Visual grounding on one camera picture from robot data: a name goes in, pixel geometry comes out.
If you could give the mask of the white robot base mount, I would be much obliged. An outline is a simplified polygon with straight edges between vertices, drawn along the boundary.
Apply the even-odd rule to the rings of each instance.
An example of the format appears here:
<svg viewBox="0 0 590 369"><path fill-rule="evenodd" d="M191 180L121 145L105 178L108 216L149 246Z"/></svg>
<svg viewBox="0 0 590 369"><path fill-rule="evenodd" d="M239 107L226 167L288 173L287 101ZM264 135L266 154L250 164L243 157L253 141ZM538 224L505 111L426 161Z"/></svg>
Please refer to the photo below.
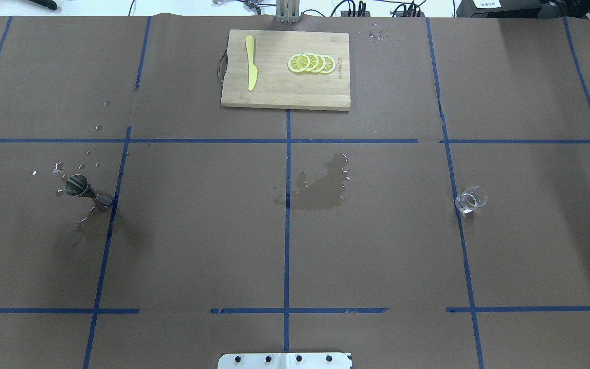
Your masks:
<svg viewBox="0 0 590 369"><path fill-rule="evenodd" d="M353 360L342 352L230 353L217 368L353 368Z"/></svg>

